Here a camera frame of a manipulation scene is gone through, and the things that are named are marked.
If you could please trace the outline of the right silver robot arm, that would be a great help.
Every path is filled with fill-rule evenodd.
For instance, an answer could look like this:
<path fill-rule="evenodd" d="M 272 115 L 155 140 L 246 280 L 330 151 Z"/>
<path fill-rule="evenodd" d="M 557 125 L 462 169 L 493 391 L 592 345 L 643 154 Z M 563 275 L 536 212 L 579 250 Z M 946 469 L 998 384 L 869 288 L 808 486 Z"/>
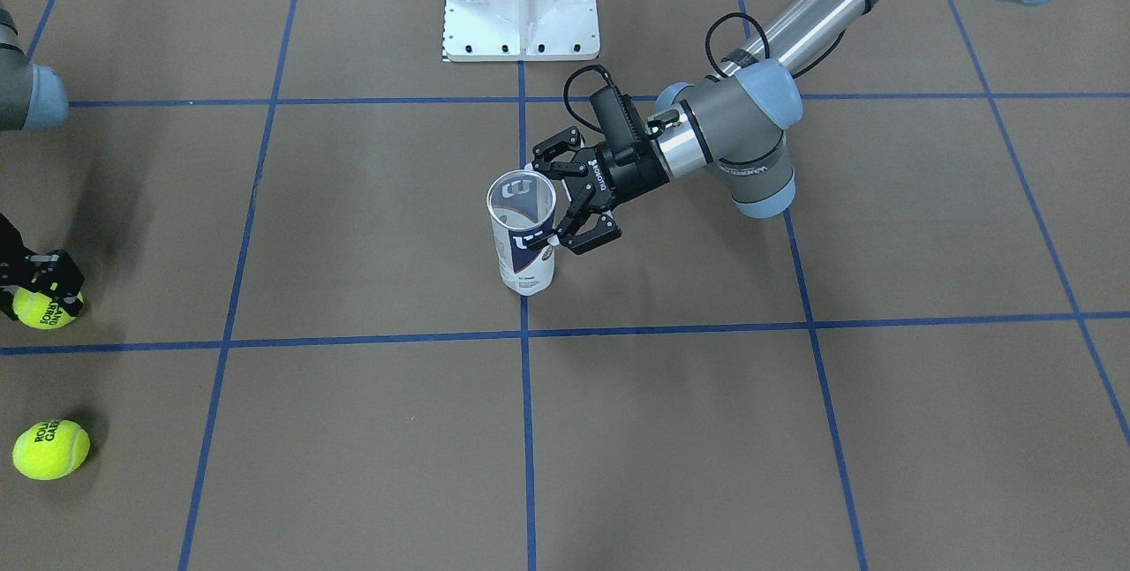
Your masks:
<path fill-rule="evenodd" d="M 64 83 L 46 64 L 36 64 L 20 45 L 12 15 L 1 9 L 1 129 L 36 131 L 67 120 Z M 23 233 L 1 217 L 3 315 L 28 328 L 49 331 L 82 313 L 85 275 L 66 250 L 44 253 L 26 245 Z"/>

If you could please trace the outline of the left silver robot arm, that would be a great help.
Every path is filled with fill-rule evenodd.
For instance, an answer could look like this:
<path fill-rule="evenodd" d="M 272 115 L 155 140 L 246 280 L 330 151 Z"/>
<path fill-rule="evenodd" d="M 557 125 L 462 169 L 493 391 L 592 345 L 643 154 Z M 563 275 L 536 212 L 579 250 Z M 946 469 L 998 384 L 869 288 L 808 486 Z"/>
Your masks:
<path fill-rule="evenodd" d="M 786 152 L 786 129 L 802 119 L 796 80 L 828 57 L 853 21 L 880 0 L 792 0 L 767 26 L 725 57 L 712 57 L 699 84 L 673 84 L 651 114 L 641 114 L 601 64 L 591 64 L 605 87 L 590 97 L 589 145 L 576 127 L 537 144 L 531 168 L 560 181 L 570 205 L 553 228 L 518 237 L 525 250 L 548 245 L 582 254 L 621 235 L 612 210 L 673 178 L 713 170 L 731 200 L 748 217 L 773 217 L 796 196 L 796 170 Z M 1045 5 L 1052 0 L 1000 0 Z"/>

